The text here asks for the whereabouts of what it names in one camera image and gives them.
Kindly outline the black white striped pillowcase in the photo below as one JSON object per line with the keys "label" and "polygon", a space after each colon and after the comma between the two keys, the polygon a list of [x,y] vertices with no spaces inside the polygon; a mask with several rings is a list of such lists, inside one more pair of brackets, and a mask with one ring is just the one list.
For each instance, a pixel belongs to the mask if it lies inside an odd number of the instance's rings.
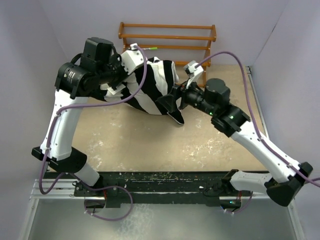
{"label": "black white striped pillowcase", "polygon": [[[91,97],[108,103],[121,101],[137,90],[143,73],[143,67],[137,68],[122,82],[120,89],[115,94],[108,89],[98,89]],[[157,57],[149,58],[147,61],[146,78],[142,88],[132,99],[125,103],[149,115],[170,116],[179,125],[184,125],[185,121],[179,109],[169,112],[157,102],[158,98],[167,95],[178,82],[179,76],[174,61],[160,60]]]}

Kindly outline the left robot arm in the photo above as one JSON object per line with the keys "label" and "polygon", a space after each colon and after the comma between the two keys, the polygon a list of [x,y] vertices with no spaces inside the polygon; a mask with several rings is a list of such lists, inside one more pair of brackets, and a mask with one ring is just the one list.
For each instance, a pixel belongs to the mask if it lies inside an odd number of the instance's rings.
{"label": "left robot arm", "polygon": [[125,75],[114,44],[99,37],[88,38],[83,52],[58,69],[49,127],[42,144],[31,151],[56,172],[74,174],[91,196],[101,194],[103,184],[87,163],[87,155],[72,146],[76,127],[90,95],[102,84],[115,86]]}

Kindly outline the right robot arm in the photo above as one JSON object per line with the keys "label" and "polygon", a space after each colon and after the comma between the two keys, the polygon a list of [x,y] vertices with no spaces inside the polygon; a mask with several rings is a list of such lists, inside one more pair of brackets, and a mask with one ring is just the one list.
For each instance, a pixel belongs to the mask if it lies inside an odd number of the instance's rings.
{"label": "right robot arm", "polygon": [[221,133],[246,148],[268,173],[231,170],[225,175],[222,190],[228,196],[238,191],[266,194],[276,204],[287,207],[295,198],[313,167],[299,163],[277,148],[257,129],[239,107],[230,102],[231,90],[219,78],[211,78],[204,89],[193,82],[175,85],[157,99],[169,113],[191,106],[211,117],[211,124]]}

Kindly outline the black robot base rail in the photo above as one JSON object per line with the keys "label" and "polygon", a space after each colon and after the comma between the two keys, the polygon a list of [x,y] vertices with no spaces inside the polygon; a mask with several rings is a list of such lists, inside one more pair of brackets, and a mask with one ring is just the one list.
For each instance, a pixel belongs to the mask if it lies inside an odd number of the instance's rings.
{"label": "black robot base rail", "polygon": [[74,194],[86,206],[119,208],[122,204],[183,204],[238,210],[241,193],[226,186],[225,171],[101,172],[102,187],[91,191],[76,180]]}

